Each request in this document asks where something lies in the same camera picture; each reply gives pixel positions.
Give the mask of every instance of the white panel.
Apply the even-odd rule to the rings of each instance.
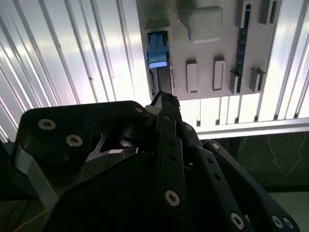
[[[102,81],[103,75],[99,68],[98,59],[93,53],[94,43],[90,35],[88,22],[91,19],[86,19],[80,1],[71,0],[66,1],[66,3],[71,23],[75,28],[75,36],[84,61],[85,71],[87,72],[87,76],[84,78],[89,79],[96,102],[107,102],[108,98],[104,89],[104,82]]]
[[[180,101],[179,103],[183,121],[196,129],[197,121],[200,120],[200,99]]]
[[[106,63],[106,59],[105,59],[105,56],[104,56],[104,51],[103,51],[103,48],[102,48],[102,44],[101,44],[101,41],[100,41],[100,36],[99,36],[99,32],[98,30],[101,29],[100,27],[100,23],[98,24],[98,26],[96,25],[96,20],[95,20],[95,16],[94,16],[94,12],[91,8],[91,3],[89,0],[81,0],[81,5],[82,5],[82,8],[83,8],[83,13],[84,13],[84,16],[85,16],[85,26],[87,28],[87,33],[88,33],[88,37],[89,37],[89,40],[90,40],[90,43],[91,43],[91,46],[92,46],[92,53],[95,54],[95,60],[96,60],[96,63],[98,65],[98,69],[99,69],[99,73],[100,73],[100,77],[101,79],[103,80],[103,85],[106,89],[106,95],[108,96],[108,100],[110,102],[113,102],[115,101],[115,93],[114,93],[114,90],[113,90],[113,86],[112,86],[112,81],[111,81],[111,77],[110,77],[110,74],[109,74],[109,70],[108,70],[108,67],[107,67],[107,63]],[[91,52],[90,51],[87,51],[86,53],[87,57],[88,57],[88,61],[89,63],[90,62],[93,62],[92,61],[92,57],[91,57]],[[95,70],[95,67],[92,66],[91,68],[92,70],[92,74],[93,76],[97,76],[97,72]]]
[[[227,123],[228,97],[221,98],[220,104],[220,125]]]
[[[286,112],[286,119],[292,119],[294,118],[294,115],[296,113],[297,105],[299,103],[299,100],[301,99],[301,94],[305,86],[306,79],[309,78],[308,72],[309,72],[309,22],[306,25],[307,27],[307,45],[304,50],[303,59],[302,62],[299,64],[298,72],[297,72],[297,78],[294,85],[294,90],[289,102],[289,107]]]
[[[298,118],[309,117],[309,86],[304,97],[304,101],[301,105]]]
[[[39,2],[19,0],[15,1],[15,6],[40,58],[42,67],[50,76],[60,103],[62,105],[76,104],[77,96],[73,94],[72,86],[68,81]]]
[[[9,117],[13,127],[17,129],[20,117],[23,114],[24,110],[21,101],[16,97],[15,93],[12,91],[12,88],[9,82],[5,79],[3,72],[0,70],[0,102],[2,104],[3,110],[6,112]]]
[[[27,82],[24,81],[23,86],[31,86],[26,91],[30,96],[34,95],[32,99],[35,99],[35,102],[38,101],[41,107],[57,106],[58,104],[51,88],[47,87],[45,89],[43,86],[49,86],[49,84],[46,76],[42,73],[42,68],[38,68],[38,70],[35,68],[37,58],[14,4],[11,1],[6,1],[3,7],[0,7],[0,14],[4,23],[2,29],[18,60],[20,66],[18,69],[22,69],[23,72],[18,74],[18,78],[27,78]]]
[[[259,121],[273,120],[288,63],[302,1],[282,1],[267,71]]]
[[[144,52],[141,43],[140,25],[135,0],[118,0],[119,8],[123,11],[122,22],[125,31],[128,59],[131,60],[132,81],[136,101],[142,106],[150,100],[147,81]]]
[[[281,102],[281,106],[280,106],[280,111],[278,114],[278,119],[285,119],[285,115],[287,113],[287,109],[288,109],[288,105],[290,104],[295,105],[295,107],[297,107],[298,102],[297,99],[295,98],[295,91],[297,92],[301,92],[302,89],[299,88],[299,79],[304,79],[304,72],[306,72],[306,70],[308,70],[308,68],[305,66],[304,67],[304,63],[306,61],[306,57],[307,57],[307,52],[308,52],[308,32],[309,32],[309,27],[308,27],[308,23],[309,23],[309,14],[308,14],[308,9],[306,12],[306,16],[304,19],[304,25],[303,28],[301,29],[300,32],[300,36],[299,36],[299,40],[297,43],[297,47],[296,47],[296,51],[295,51],[295,55],[294,55],[294,59],[293,59],[293,63],[291,66],[291,70],[289,73],[289,77],[286,83],[286,87],[284,90],[284,95],[283,95],[283,99]],[[294,107],[291,108],[289,114],[295,114],[295,109]]]
[[[74,86],[80,103],[94,103],[95,98],[74,36],[66,5],[63,0],[45,0],[44,3],[45,5],[41,1],[41,7],[56,43],[66,75]]]
[[[107,48],[117,101],[134,100],[131,70],[115,0],[96,1]]]
[[[3,136],[7,137],[11,141],[15,141],[17,128],[15,123],[11,120],[12,116],[8,115],[7,108],[3,104],[2,99],[0,99],[0,120],[1,120],[1,130],[5,132]]]
[[[227,123],[234,124],[237,118],[240,96],[229,97]]]
[[[220,98],[201,99],[201,127],[216,125],[219,119]]]
[[[241,97],[239,123],[254,122],[259,99],[260,93],[243,95]]]
[[[6,135],[2,127],[0,127],[0,141],[3,143],[6,143],[8,141],[8,136]]]

